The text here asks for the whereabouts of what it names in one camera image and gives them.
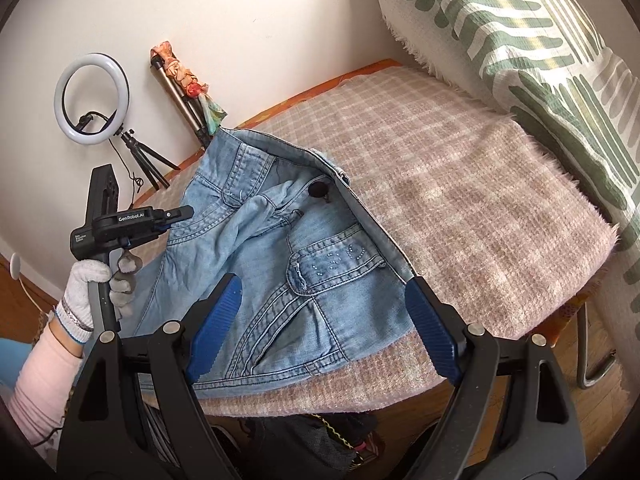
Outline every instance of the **wall outlet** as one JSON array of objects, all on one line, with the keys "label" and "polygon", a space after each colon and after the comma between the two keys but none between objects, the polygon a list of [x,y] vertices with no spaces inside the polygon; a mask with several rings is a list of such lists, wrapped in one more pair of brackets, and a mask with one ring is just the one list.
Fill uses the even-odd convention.
[{"label": "wall outlet", "polygon": [[9,273],[14,280],[20,279],[20,254],[14,253],[9,261]]}]

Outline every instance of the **back pocket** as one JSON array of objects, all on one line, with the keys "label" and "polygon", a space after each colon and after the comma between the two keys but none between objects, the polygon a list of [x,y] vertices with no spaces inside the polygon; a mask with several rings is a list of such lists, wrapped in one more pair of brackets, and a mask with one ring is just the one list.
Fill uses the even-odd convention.
[{"label": "back pocket", "polygon": [[339,350],[314,299],[298,298],[295,303],[289,315],[264,334],[244,376],[294,372],[313,361],[330,358]]},{"label": "back pocket", "polygon": [[294,252],[287,281],[300,296],[314,296],[357,280],[385,259],[360,224]]}]

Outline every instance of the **metal chair leg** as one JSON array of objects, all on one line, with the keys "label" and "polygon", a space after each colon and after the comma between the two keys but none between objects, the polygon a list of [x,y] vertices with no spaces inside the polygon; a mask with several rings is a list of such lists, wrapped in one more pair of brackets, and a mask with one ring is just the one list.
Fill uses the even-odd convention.
[{"label": "metal chair leg", "polygon": [[589,318],[587,314],[587,304],[581,306],[578,311],[578,371],[577,383],[581,389],[587,390],[603,378],[611,367],[616,363],[616,351],[605,357],[587,377],[589,354]]}]

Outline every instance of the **jeans pocket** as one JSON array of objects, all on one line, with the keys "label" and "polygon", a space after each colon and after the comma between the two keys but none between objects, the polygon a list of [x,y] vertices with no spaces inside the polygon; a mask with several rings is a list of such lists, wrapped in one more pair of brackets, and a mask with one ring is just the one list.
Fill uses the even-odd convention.
[{"label": "jeans pocket", "polygon": [[197,173],[184,191],[180,204],[193,207],[193,217],[178,222],[169,230],[167,246],[205,233],[217,220],[224,218],[226,212],[233,211],[221,199],[220,190]]},{"label": "jeans pocket", "polygon": [[338,351],[337,342],[313,298],[298,298],[254,345],[243,376],[279,374]]},{"label": "jeans pocket", "polygon": [[287,282],[300,296],[314,296],[352,282],[385,259],[360,224],[295,251],[289,258]]}]

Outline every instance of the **denim shorts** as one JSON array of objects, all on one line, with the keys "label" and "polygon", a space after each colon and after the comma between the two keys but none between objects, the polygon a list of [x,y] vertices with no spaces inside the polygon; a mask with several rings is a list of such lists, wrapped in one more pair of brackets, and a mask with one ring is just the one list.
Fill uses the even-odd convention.
[{"label": "denim shorts", "polygon": [[[316,182],[326,196],[312,196]],[[241,307],[210,372],[193,385],[197,396],[303,381],[412,327],[404,308],[411,265],[321,153],[220,128],[181,204],[194,215],[138,273],[133,316],[121,325],[122,336],[151,333],[181,319],[226,272],[238,275]]]}]

